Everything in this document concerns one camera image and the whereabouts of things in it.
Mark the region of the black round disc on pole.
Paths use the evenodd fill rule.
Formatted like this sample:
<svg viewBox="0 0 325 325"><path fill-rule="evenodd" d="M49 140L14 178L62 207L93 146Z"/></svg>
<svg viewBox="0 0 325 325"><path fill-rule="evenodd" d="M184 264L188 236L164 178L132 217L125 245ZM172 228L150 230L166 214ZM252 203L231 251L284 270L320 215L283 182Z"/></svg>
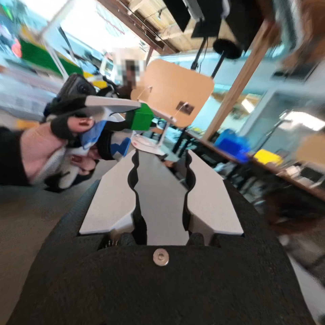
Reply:
<svg viewBox="0 0 325 325"><path fill-rule="evenodd" d="M220 55L220 59L211 75L214 79L225 59L236 60L242 56L242 50L228 39L216 39L213 43L213 50Z"/></svg>

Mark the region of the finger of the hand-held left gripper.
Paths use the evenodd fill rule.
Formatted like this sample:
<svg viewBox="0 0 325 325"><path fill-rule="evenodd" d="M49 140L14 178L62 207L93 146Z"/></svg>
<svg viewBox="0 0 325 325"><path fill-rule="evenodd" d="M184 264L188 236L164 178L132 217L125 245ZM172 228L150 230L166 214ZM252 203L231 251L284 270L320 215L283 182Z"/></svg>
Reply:
<svg viewBox="0 0 325 325"><path fill-rule="evenodd" d="M119 160L131 144L133 131L127 121L107 121L97 140L97 151L103 160Z"/></svg>
<svg viewBox="0 0 325 325"><path fill-rule="evenodd" d="M87 96L84 104L86 107L108 108L111 113L126 113L141 108L141 102L138 101L102 96Z"/></svg>

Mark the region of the green rectangular block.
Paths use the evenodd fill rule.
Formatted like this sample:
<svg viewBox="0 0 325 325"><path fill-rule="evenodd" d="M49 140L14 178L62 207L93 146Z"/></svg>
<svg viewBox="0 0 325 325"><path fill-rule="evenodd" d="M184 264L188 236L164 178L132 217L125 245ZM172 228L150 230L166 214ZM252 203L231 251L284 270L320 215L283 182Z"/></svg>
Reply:
<svg viewBox="0 0 325 325"><path fill-rule="evenodd" d="M148 104L140 104L139 108L126 113L125 120L127 121L128 129L130 130L148 131L151 128L152 120L155 115Z"/></svg>

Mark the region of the black tripod pole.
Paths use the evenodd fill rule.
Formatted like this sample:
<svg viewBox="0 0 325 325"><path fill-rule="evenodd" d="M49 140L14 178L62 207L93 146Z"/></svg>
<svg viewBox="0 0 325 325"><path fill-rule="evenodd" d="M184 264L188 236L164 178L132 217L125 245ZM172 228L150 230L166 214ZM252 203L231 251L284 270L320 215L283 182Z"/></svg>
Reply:
<svg viewBox="0 0 325 325"><path fill-rule="evenodd" d="M208 42L208 38L203 38L203 41L202 41L202 43L201 43L201 46L199 47L199 49L198 49L198 51L197 51L197 54L196 54L196 57L195 57L195 59L194 59L194 61L192 62L192 65L191 65L191 67L190 67L190 69L192 70L192 71L195 71L196 69L197 69L197 67L198 67L198 61L199 61L199 58L200 58L200 55L201 55L201 53L202 53L202 51L203 51L203 48L205 47L205 45L206 45L206 43Z"/></svg>

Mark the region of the wooden desk with black legs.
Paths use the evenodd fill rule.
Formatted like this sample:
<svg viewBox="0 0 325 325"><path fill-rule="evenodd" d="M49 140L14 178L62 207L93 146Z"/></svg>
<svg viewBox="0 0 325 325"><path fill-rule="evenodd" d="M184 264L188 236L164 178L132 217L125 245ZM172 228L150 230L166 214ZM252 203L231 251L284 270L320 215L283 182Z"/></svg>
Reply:
<svg viewBox="0 0 325 325"><path fill-rule="evenodd" d="M190 143L194 142L196 145L195 153L202 157L202 155L207 155L216 162L232 162L236 165L242 165L237 158L230 155L229 153L215 147L211 142L204 140L202 137L192 132L191 130L186 130L184 136L189 140Z"/></svg>
<svg viewBox="0 0 325 325"><path fill-rule="evenodd" d="M262 164L255 158L250 161L255 168L272 176L273 184L293 186L311 196L325 201L324 173L316 165L289 166L280 168L272 163Z"/></svg>

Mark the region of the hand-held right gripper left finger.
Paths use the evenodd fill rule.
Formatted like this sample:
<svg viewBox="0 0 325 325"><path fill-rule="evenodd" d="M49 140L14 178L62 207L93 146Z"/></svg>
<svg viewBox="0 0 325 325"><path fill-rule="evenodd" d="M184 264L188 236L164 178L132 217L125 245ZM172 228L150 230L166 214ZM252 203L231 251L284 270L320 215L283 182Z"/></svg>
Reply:
<svg viewBox="0 0 325 325"><path fill-rule="evenodd" d="M142 216L137 168L139 152L134 149L101 178L79 230L79 235L108 234L118 241L131 233L136 244L147 244L147 225Z"/></svg>

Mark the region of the wooden panel on white stand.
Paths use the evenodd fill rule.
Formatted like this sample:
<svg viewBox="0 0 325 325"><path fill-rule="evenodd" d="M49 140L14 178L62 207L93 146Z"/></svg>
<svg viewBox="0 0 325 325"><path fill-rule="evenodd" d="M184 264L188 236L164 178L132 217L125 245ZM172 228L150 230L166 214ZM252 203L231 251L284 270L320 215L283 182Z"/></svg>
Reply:
<svg viewBox="0 0 325 325"><path fill-rule="evenodd" d="M179 129L192 124L214 90L214 80L171 62L152 61L131 92L131 99L146 103L154 115L166 121L158 144L141 135L132 137L132 146L162 156L160 149L170 125Z"/></svg>
<svg viewBox="0 0 325 325"><path fill-rule="evenodd" d="M299 162L325 165L325 135L307 136L295 153Z"/></svg>

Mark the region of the black and white robot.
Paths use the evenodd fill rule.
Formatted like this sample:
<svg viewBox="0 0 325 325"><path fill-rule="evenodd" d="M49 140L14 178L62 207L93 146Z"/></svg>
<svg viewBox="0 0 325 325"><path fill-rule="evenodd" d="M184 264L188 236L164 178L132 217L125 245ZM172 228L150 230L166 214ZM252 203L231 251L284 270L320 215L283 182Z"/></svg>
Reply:
<svg viewBox="0 0 325 325"><path fill-rule="evenodd" d="M95 88L98 96L118 98L117 86L105 75L83 72L84 78Z"/></svg>

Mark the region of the person's left hand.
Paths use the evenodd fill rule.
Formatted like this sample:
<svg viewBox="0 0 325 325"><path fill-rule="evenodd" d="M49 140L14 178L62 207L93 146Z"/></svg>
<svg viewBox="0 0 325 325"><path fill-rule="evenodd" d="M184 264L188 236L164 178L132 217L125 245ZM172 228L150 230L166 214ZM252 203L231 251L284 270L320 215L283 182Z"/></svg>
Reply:
<svg viewBox="0 0 325 325"><path fill-rule="evenodd" d="M40 124L22 133L20 138L21 158L26 177L30 184L35 182L51 156L68 144L67 139L56 136L51 122ZM79 168L79 175L88 176L100 160L96 145L93 145L86 156L72 155L71 164Z"/></svg>

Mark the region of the yellow box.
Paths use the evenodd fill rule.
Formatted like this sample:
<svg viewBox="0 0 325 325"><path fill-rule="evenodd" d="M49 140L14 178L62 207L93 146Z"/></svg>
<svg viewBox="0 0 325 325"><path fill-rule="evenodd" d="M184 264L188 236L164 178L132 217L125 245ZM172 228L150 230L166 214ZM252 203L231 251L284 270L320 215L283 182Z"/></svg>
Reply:
<svg viewBox="0 0 325 325"><path fill-rule="evenodd" d="M274 164L275 166L279 166L283 163L282 157L265 149L260 149L256 152L254 159L263 165Z"/></svg>

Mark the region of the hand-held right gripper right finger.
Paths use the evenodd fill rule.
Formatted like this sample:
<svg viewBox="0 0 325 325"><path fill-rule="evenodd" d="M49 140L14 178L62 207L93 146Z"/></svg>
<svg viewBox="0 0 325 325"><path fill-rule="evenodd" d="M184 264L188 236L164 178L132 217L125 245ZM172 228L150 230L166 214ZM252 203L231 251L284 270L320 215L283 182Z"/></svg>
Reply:
<svg viewBox="0 0 325 325"><path fill-rule="evenodd" d="M198 234L203 244L213 244L217 235L243 236L224 179L192 150L185 158L187 193L182 222L189 235Z"/></svg>

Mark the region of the wooden support post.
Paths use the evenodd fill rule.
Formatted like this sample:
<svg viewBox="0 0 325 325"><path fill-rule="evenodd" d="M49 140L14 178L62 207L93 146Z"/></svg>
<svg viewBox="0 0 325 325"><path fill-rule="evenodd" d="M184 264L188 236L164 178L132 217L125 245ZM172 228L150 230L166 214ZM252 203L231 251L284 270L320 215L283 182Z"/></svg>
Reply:
<svg viewBox="0 0 325 325"><path fill-rule="evenodd" d="M213 134L218 131L261 63L266 52L276 41L278 41L278 34L279 29L277 23L275 21L264 20L254 39L254 46L251 53L203 135L202 138L204 140L210 140Z"/></svg>

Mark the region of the black overhead light panel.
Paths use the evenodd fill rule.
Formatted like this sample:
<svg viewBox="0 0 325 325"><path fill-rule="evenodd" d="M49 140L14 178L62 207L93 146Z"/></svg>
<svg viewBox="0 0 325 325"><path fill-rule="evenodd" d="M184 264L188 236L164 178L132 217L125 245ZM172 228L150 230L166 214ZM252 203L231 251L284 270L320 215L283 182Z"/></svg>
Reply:
<svg viewBox="0 0 325 325"><path fill-rule="evenodd" d="M250 48L264 20L254 0L164 0L163 3L180 30L178 34L184 34L193 21L191 38L219 38L221 23L225 22L242 51Z"/></svg>

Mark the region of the brown office chair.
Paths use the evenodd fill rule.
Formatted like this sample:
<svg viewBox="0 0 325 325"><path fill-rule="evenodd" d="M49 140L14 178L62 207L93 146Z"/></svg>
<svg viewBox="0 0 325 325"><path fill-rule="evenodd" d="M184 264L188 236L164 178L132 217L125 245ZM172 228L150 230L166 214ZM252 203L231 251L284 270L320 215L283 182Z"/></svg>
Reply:
<svg viewBox="0 0 325 325"><path fill-rule="evenodd" d="M264 216L278 234L294 235L324 228L324 201L294 188L276 189L264 195Z"/></svg>

